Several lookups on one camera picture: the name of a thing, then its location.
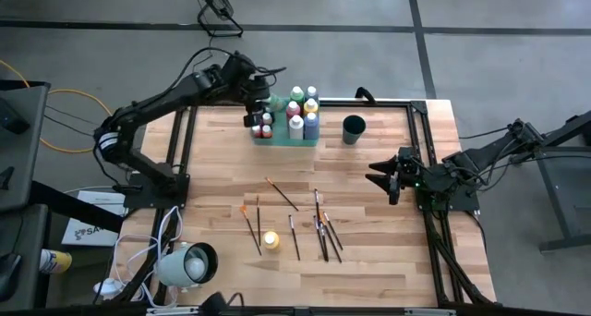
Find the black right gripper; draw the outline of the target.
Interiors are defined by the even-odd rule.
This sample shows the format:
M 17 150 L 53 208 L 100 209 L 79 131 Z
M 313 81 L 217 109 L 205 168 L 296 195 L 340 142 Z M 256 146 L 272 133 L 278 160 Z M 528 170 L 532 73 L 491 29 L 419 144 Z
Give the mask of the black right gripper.
M 398 156 L 369 164 L 372 170 L 383 173 L 365 174 L 365 178 L 389 193 L 390 205 L 397 205 L 401 196 L 401 191 L 406 188 L 416 188 L 421 181 L 421 168 L 412 161 L 398 162 Z

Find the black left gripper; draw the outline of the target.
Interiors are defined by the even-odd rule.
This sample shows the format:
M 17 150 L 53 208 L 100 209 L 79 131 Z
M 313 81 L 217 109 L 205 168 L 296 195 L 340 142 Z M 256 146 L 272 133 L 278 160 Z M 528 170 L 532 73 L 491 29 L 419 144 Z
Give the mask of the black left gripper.
M 246 109 L 246 114 L 243 116 L 245 128 L 251 128 L 254 124 L 264 125 L 262 118 L 265 113 L 264 104 L 253 105 L 253 103 L 267 100 L 271 96 L 270 87 L 267 77 L 255 68 L 244 68 L 238 72 L 238 101 Z

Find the large white paint bottle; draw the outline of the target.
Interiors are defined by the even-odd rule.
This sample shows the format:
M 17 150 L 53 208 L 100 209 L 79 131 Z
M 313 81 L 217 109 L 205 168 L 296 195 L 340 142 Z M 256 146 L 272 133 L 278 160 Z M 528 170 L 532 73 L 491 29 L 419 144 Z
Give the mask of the large white paint bottle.
M 300 115 L 293 115 L 288 121 L 289 138 L 302 140 L 304 138 L 304 120 Z

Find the dark slate blue paint bottle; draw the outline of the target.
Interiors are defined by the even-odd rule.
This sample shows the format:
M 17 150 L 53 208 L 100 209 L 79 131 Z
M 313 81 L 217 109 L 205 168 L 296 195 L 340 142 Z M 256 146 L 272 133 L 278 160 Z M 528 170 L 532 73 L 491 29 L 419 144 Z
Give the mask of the dark slate blue paint bottle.
M 316 113 L 307 113 L 304 118 L 304 139 L 317 140 L 320 136 L 320 120 Z

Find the teal translucent plastic bin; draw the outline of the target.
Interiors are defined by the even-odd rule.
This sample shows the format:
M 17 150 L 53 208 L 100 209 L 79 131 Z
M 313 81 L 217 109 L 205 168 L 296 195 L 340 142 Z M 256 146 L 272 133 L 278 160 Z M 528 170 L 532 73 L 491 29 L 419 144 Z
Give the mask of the teal translucent plastic bin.
M 281 113 L 273 113 L 268 108 L 268 105 L 265 107 L 265 113 L 270 113 L 272 115 L 272 124 L 269 125 L 272 128 L 272 137 L 269 139 L 261 138 L 253 138 L 253 141 L 257 145 L 264 145 L 264 146 L 292 146 L 292 147 L 315 147 L 318 143 L 318 140 L 291 140 L 289 138 L 289 131 L 288 131 L 288 121 L 286 118 L 285 112 Z M 305 116 L 303 111 L 301 110 L 302 119 L 304 120 Z

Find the dark plastic cup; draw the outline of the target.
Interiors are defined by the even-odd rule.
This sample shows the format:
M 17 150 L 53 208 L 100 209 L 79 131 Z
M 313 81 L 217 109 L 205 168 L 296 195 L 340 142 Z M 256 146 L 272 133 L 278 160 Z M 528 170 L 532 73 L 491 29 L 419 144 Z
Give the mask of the dark plastic cup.
M 366 121 L 359 115 L 349 115 L 343 121 L 343 143 L 354 145 L 366 130 Z

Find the long black paintbrush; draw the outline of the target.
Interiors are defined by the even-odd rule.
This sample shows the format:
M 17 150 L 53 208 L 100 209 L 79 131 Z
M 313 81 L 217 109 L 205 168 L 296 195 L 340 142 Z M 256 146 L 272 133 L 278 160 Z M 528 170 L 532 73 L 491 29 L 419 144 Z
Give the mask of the long black paintbrush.
M 326 250 L 326 259 L 327 259 L 326 262 L 329 262 L 329 256 L 328 256 L 326 241 L 325 241 L 325 237 L 323 235 L 323 228 L 322 228 L 322 223 L 321 223 L 321 219 L 320 219 L 320 197 L 319 197 L 319 192 L 318 192 L 318 190 L 316 188 L 314 189 L 314 200 L 315 200 L 316 216 L 317 216 L 317 219 L 319 221 L 322 242 L 324 243 L 324 246 L 325 246 L 324 248 Z

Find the black paintbrush copper ferrule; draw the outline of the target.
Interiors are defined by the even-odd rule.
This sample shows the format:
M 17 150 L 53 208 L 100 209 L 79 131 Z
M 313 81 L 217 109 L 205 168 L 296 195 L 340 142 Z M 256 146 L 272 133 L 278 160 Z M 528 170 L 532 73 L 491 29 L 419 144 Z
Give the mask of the black paintbrush copper ferrule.
M 332 235 L 333 235 L 334 239 L 336 240 L 336 243 L 337 243 L 339 249 L 340 250 L 344 250 L 344 247 L 343 247 L 343 245 L 342 245 L 342 243 L 341 243 L 341 241 L 340 241 L 340 239 L 339 239 L 339 237 L 338 237 L 338 235 L 336 233 L 336 230 L 335 230 L 335 228 L 334 228 L 334 226 L 333 226 L 333 224 L 332 224 L 332 222 L 331 222 L 328 214 L 326 212 L 323 212 L 323 216 L 324 216 L 324 218 L 325 218 L 325 220 L 326 220 L 329 228 L 332 231 Z

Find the white desk lamp black rim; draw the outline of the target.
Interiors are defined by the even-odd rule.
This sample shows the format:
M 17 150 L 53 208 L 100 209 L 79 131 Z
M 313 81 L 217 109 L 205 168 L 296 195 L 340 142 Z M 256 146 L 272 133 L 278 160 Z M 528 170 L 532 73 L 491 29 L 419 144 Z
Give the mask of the white desk lamp black rim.
M 157 275 L 164 286 L 187 288 L 208 283 L 217 273 L 218 253 L 208 243 L 182 244 L 157 262 Z

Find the black side table stand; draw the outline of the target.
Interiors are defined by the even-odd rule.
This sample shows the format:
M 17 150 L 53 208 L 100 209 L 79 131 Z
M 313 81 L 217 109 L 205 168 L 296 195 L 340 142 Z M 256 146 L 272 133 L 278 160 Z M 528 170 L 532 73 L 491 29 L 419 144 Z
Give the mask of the black side table stand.
M 576 115 L 561 128 L 551 131 L 535 152 L 562 234 L 559 239 L 541 243 L 542 253 L 591 246 L 591 233 L 583 231 L 577 215 L 579 210 L 591 210 L 591 146 L 565 144 L 590 128 L 591 111 Z

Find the grey side desk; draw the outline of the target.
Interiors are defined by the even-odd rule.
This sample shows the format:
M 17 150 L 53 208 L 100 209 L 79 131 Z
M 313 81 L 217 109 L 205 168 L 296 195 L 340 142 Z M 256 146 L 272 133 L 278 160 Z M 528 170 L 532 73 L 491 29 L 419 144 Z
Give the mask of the grey side desk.
M 49 84 L 0 80 L 0 213 L 29 202 Z

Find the yellow white can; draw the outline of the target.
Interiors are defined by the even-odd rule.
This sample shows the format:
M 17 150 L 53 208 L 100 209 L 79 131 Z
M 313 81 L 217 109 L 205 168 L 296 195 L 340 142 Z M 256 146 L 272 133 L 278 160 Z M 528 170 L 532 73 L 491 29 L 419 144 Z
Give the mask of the yellow white can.
M 66 272 L 72 263 L 72 256 L 68 252 L 42 249 L 39 271 L 45 274 L 58 274 Z

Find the black computer mouse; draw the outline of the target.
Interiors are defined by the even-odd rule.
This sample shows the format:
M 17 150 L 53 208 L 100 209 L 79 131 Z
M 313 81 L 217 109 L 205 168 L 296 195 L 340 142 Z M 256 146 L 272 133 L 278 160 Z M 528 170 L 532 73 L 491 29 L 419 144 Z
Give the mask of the black computer mouse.
M 9 300 L 16 292 L 22 257 L 17 253 L 0 256 L 0 302 Z

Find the black aluminium table frame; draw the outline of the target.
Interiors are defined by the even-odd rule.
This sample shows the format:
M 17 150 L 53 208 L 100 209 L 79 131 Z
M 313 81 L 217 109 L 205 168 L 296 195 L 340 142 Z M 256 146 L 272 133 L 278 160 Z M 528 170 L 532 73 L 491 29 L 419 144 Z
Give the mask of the black aluminium table frame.
M 168 300 L 188 307 L 221 293 L 234 310 L 265 314 L 280 308 L 295 315 L 320 315 L 328 307 L 377 309 L 390 315 L 434 310 L 427 235 L 413 190 L 404 190 L 393 206 L 384 191 L 365 178 L 369 164 L 424 139 L 420 113 L 409 102 L 329 102 L 320 109 L 315 147 L 257 145 L 243 125 L 243 115 L 239 106 L 202 107 L 197 112 L 181 239 L 212 245 L 219 267 L 210 282 L 180 289 Z M 367 125 L 354 145 L 342 140 L 343 121 L 349 115 L 363 117 Z M 337 245 L 342 263 L 323 224 L 329 262 L 321 257 L 313 222 L 315 188 L 320 219 L 323 212 L 328 214 L 344 247 Z M 262 256 L 240 212 L 245 204 L 258 240 L 257 194 Z M 293 216 L 301 261 L 288 214 Z M 262 246 L 267 231 L 279 235 L 277 250 Z

